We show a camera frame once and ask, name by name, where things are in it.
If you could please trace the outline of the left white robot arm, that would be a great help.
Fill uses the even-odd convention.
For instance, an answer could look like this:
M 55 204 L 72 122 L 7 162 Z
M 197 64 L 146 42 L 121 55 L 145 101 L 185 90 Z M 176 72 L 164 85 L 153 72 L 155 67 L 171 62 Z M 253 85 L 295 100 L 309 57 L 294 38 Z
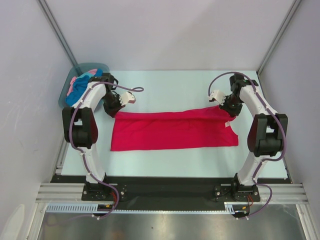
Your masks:
M 115 92 L 118 84 L 110 73 L 86 73 L 74 81 L 73 90 L 65 100 L 67 106 L 62 109 L 64 138 L 80 152 L 87 171 L 86 181 L 96 184 L 93 194 L 100 200 L 110 196 L 111 188 L 103 183 L 106 172 L 96 146 L 99 133 L 94 111 L 103 103 L 104 111 L 113 118 L 125 107 L 121 95 Z

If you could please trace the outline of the red t shirt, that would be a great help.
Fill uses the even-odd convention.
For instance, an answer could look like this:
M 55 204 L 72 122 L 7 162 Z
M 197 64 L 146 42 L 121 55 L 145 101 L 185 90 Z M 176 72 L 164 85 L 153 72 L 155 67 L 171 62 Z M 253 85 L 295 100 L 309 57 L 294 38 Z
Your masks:
M 218 106 L 178 112 L 119 112 L 111 138 L 113 152 L 236 147 L 234 118 Z

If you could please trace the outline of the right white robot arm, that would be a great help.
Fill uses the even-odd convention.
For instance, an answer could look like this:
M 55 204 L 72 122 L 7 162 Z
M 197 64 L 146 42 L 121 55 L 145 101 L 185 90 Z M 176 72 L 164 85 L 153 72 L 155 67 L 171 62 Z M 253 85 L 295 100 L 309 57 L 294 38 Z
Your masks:
M 230 74 L 231 94 L 223 97 L 219 107 L 231 117 L 236 117 L 242 106 L 246 105 L 253 117 L 247 136 L 249 153 L 243 167 L 236 174 L 239 183 L 230 188 L 231 196 L 242 201 L 249 194 L 247 186 L 257 183 L 265 164 L 268 161 L 277 162 L 284 157 L 288 117 L 271 107 L 255 80 L 240 72 L 231 71 Z

